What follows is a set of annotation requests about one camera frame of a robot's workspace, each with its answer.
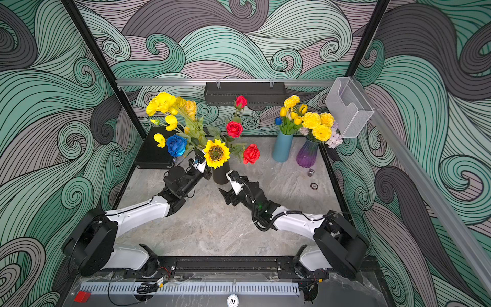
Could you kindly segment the black cylindrical vase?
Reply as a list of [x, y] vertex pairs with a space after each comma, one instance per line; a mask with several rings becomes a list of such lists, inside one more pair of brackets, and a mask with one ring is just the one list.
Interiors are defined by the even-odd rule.
[[229, 183], [226, 174], [230, 171], [230, 163], [225, 162], [222, 166], [212, 170], [212, 177], [216, 184], [225, 185]]

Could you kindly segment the yellow sunflower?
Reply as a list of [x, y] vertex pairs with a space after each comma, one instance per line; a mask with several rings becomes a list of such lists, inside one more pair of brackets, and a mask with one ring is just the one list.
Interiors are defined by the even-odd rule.
[[219, 139], [208, 140], [203, 149], [207, 166], [217, 169], [230, 159], [230, 149]]

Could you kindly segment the yellow flower bunch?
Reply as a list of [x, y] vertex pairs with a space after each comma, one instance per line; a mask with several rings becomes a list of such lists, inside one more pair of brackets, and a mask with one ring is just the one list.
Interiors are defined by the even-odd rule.
[[198, 117], [198, 105], [167, 92], [161, 92], [150, 100], [146, 112], [156, 127], [164, 127], [168, 132], [187, 141], [185, 151], [203, 150], [208, 139], [204, 130], [203, 118]]

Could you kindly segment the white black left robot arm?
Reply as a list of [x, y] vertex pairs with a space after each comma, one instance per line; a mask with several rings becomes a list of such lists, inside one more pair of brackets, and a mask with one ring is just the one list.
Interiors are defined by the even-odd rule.
[[158, 256], [145, 244], [126, 246], [116, 244], [116, 239], [177, 213], [197, 183], [211, 175], [212, 170], [205, 163], [188, 170], [175, 166], [166, 173], [164, 189], [151, 199], [123, 209], [88, 211], [62, 244], [63, 254], [81, 276], [105, 269], [126, 269], [143, 278], [154, 277], [160, 267]]

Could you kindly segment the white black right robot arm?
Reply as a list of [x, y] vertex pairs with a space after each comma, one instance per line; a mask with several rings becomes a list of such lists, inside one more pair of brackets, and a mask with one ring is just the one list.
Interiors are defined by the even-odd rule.
[[294, 257], [301, 273], [333, 269], [345, 278], [356, 278], [369, 242], [342, 213], [307, 214], [290, 210], [268, 199], [259, 183], [249, 181], [237, 171], [229, 171], [226, 178], [232, 189], [228, 192], [219, 190], [226, 204], [236, 206], [241, 203], [247, 207], [253, 225], [259, 231], [291, 232], [315, 243], [301, 247]]

